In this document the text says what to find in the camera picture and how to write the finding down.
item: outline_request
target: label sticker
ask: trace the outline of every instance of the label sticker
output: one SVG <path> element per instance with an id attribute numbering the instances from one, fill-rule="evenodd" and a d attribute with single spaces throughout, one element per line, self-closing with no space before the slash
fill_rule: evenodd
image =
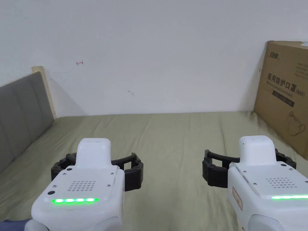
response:
<path id="1" fill-rule="evenodd" d="M 240 196 L 237 194 L 234 187 L 232 187 L 232 194 L 233 194 L 238 206 L 240 207 L 240 209 L 243 210 L 243 202 L 242 202 Z"/>

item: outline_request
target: white wall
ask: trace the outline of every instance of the white wall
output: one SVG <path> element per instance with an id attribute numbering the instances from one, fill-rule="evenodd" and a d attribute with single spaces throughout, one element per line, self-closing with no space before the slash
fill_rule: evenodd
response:
<path id="1" fill-rule="evenodd" d="M 307 0 L 5 0 L 0 85 L 44 66 L 58 117 L 252 110 L 265 42 L 308 41 L 307 9 Z"/>

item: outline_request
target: upholstered headboard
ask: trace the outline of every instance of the upholstered headboard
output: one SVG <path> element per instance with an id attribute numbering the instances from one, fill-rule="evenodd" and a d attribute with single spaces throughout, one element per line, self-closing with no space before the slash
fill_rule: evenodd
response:
<path id="1" fill-rule="evenodd" d="M 54 121 L 44 69 L 32 70 L 40 72 L 0 87 L 0 172 Z"/>

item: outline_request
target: blue sleeve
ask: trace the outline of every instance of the blue sleeve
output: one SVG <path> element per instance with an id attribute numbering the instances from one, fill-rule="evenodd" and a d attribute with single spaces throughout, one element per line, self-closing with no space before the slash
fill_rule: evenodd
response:
<path id="1" fill-rule="evenodd" d="M 11 221 L 5 220 L 0 222 L 0 230 L 1 231 L 24 231 L 25 225 L 30 219 L 23 221 Z"/>

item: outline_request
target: bed sheet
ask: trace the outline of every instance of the bed sheet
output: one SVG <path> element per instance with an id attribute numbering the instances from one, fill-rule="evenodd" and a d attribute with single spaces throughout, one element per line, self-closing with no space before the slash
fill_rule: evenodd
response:
<path id="1" fill-rule="evenodd" d="M 239 157 L 238 140 L 250 135 L 270 137 L 308 176 L 308 162 L 254 112 L 59 118 L 0 174 L 0 220 L 29 218 L 53 164 L 76 152 L 81 139 L 103 137 L 112 159 L 135 152 L 144 163 L 141 189 L 125 193 L 125 230 L 242 230 L 227 190 L 202 178 L 202 160 L 205 149 Z"/>

